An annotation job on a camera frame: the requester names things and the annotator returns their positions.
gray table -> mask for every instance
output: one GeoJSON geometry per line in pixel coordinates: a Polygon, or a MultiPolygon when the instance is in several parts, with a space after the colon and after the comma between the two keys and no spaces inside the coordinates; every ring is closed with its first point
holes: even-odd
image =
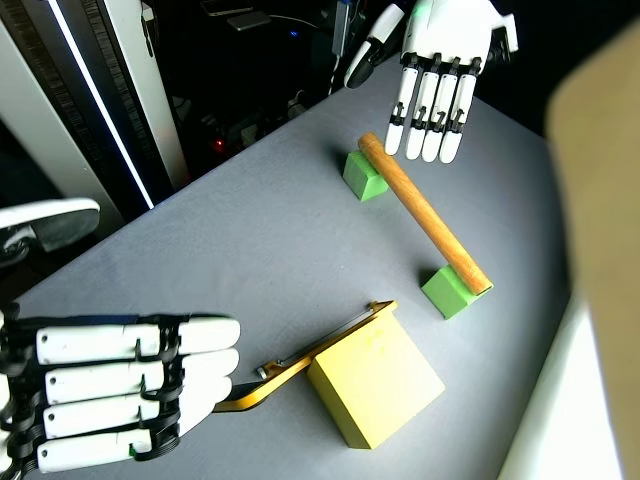
{"type": "Polygon", "coordinates": [[[452,165],[398,155],[495,283],[444,321],[419,288],[443,258],[395,195],[360,204],[341,179],[358,137],[384,135],[396,62],[126,226],[21,303],[25,315],[228,312],[243,328],[234,380],[246,381],[370,300],[396,299],[398,320],[446,392],[378,449],[352,450],[300,375],[257,409],[210,416],[157,461],[47,478],[496,477],[568,298],[549,153],[476,100],[452,165]]]}

led light strip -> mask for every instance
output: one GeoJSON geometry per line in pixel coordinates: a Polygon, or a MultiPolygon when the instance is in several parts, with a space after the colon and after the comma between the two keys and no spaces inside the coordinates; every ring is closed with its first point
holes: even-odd
{"type": "Polygon", "coordinates": [[[118,130],[116,129],[116,126],[113,123],[113,120],[111,119],[111,115],[109,115],[107,107],[102,101],[100,92],[98,92],[98,88],[96,87],[96,84],[93,81],[93,78],[91,78],[89,69],[87,68],[86,63],[84,63],[84,59],[82,58],[82,55],[80,54],[80,50],[78,49],[78,45],[76,44],[76,41],[73,38],[73,35],[71,34],[71,30],[69,30],[69,25],[67,25],[67,21],[65,20],[64,15],[60,10],[60,6],[58,5],[57,0],[49,0],[49,5],[51,6],[51,11],[53,12],[53,16],[56,18],[56,21],[58,22],[58,26],[60,27],[60,30],[62,31],[62,34],[64,35],[64,38],[67,41],[67,45],[71,49],[73,58],[76,60],[78,67],[80,67],[80,72],[82,72],[82,76],[84,77],[84,80],[87,82],[87,86],[91,91],[91,95],[93,96],[93,99],[98,105],[98,110],[100,110],[100,113],[102,114],[102,118],[104,118],[104,121],[107,124],[107,128],[109,128],[109,131],[111,132],[111,135],[113,136],[113,139],[116,141],[116,145],[118,146],[118,149],[122,154],[122,158],[124,158],[124,161],[127,164],[129,171],[131,172],[131,176],[135,180],[136,185],[138,185],[138,188],[140,189],[140,193],[142,194],[144,201],[147,202],[147,206],[150,209],[153,208],[154,206],[153,202],[151,201],[151,198],[147,193],[147,189],[145,188],[144,183],[142,183],[142,179],[140,179],[140,175],[138,175],[138,171],[136,170],[136,167],[133,165],[133,161],[129,156],[129,152],[127,152],[127,149],[125,148],[124,143],[122,142],[122,138],[120,138],[120,134],[118,133],[118,130]]]}

green block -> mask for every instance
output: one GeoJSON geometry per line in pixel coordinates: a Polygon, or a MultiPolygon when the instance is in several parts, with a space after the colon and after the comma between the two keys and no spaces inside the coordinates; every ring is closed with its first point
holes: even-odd
{"type": "Polygon", "coordinates": [[[361,202],[377,197],[389,189],[382,175],[373,168],[362,152],[351,152],[347,156],[342,178],[361,202]]]}
{"type": "Polygon", "coordinates": [[[438,270],[422,286],[422,291],[447,320],[486,293],[474,295],[451,265],[438,270]]]}

wooden rod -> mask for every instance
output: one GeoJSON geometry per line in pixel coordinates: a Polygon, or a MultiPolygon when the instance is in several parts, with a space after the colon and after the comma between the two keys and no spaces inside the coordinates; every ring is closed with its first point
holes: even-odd
{"type": "Polygon", "coordinates": [[[493,286],[471,255],[464,249],[449,227],[442,221],[431,204],[420,193],[395,159],[387,155],[378,137],[365,133],[358,141],[360,150],[371,165],[384,177],[400,201],[416,219],[431,241],[440,250],[458,276],[476,295],[493,286]]]}

yellow cube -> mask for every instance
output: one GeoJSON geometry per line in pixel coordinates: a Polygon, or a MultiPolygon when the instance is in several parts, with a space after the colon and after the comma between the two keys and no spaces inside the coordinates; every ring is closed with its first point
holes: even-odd
{"type": "Polygon", "coordinates": [[[308,375],[352,448],[376,448],[444,391],[391,312],[316,356],[308,375]]]}

